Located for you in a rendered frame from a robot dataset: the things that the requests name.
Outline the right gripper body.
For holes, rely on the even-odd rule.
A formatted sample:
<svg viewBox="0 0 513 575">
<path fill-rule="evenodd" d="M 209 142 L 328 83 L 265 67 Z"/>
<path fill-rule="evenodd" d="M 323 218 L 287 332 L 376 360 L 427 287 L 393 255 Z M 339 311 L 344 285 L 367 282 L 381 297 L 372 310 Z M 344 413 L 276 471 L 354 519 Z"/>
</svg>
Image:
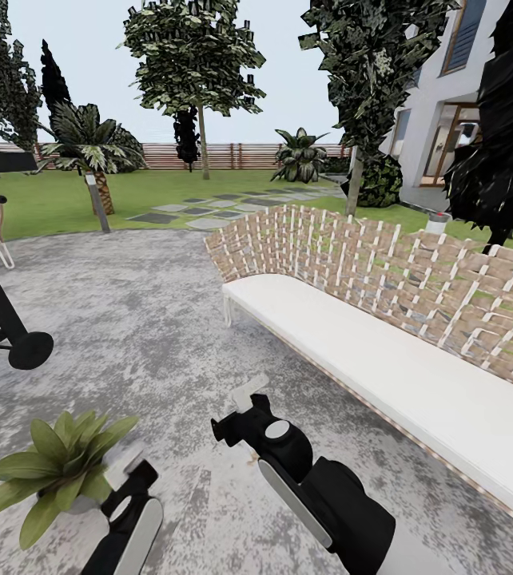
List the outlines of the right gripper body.
<svg viewBox="0 0 513 575">
<path fill-rule="evenodd" d="M 244 413 L 237 413 L 234 411 L 229 414 L 229 416 L 226 416 L 224 419 L 219 421 L 220 428 L 227 445 L 236 445 L 242 439 L 249 443 L 249 424 L 256 419 L 257 416 L 269 416 L 272 414 L 268 399 L 263 394 L 256 395 L 251 399 L 251 402 L 253 403 L 253 408 L 251 408 L 251 410 L 245 411 Z"/>
</svg>

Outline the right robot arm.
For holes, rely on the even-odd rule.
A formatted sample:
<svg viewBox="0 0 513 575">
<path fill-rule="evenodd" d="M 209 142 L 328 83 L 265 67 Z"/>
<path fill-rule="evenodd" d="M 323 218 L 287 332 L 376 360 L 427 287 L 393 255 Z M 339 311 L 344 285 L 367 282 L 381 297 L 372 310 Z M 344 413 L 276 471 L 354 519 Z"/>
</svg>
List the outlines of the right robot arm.
<svg viewBox="0 0 513 575">
<path fill-rule="evenodd" d="M 265 480 L 349 575 L 457 575 L 365 493 L 352 469 L 324 456 L 312 463 L 307 436 L 273 416 L 266 396 L 257 395 L 267 384 L 262 374 L 232 392 L 236 410 L 211 419 L 215 438 L 250 443 Z"/>
</svg>

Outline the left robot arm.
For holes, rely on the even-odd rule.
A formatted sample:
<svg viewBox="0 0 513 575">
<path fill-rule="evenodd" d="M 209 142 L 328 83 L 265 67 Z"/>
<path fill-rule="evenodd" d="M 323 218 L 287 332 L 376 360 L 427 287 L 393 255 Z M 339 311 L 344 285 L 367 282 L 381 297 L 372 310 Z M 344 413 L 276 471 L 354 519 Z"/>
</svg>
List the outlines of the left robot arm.
<svg viewBox="0 0 513 575">
<path fill-rule="evenodd" d="M 135 442 L 104 473 L 113 491 L 101 504 L 110 531 L 81 575 L 141 575 L 164 517 L 161 501 L 149 496 L 159 475 L 152 464 L 145 459 L 133 473 L 126 473 L 144 450 L 145 442 Z"/>
</svg>

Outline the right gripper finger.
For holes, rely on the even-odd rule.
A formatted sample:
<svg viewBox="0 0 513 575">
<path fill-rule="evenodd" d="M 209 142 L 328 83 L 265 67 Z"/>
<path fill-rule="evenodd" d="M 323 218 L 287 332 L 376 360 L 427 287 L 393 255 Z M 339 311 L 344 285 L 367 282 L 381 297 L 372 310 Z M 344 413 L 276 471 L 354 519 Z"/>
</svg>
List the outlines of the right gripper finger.
<svg viewBox="0 0 513 575">
<path fill-rule="evenodd" d="M 214 418 L 211 419 L 211 426 L 213 426 L 213 433 L 218 442 L 224 439 L 219 423 L 220 422 L 216 421 Z"/>
</svg>

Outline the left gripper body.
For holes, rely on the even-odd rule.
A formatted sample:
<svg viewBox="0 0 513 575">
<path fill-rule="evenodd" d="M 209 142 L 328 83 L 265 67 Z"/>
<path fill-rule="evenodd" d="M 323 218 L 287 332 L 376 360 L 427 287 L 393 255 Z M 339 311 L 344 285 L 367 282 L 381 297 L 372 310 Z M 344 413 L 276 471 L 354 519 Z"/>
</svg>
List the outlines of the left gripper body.
<svg viewBox="0 0 513 575">
<path fill-rule="evenodd" d="M 158 479 L 158 475 L 158 472 L 152 467 L 152 464 L 145 459 L 134 469 L 133 473 L 129 474 L 128 481 L 126 481 L 118 491 L 111 492 L 111 495 L 101 504 L 101 511 L 107 518 L 112 517 L 113 506 L 118 502 L 125 491 L 135 486 L 144 486 L 144 488 L 148 490 Z"/>
</svg>

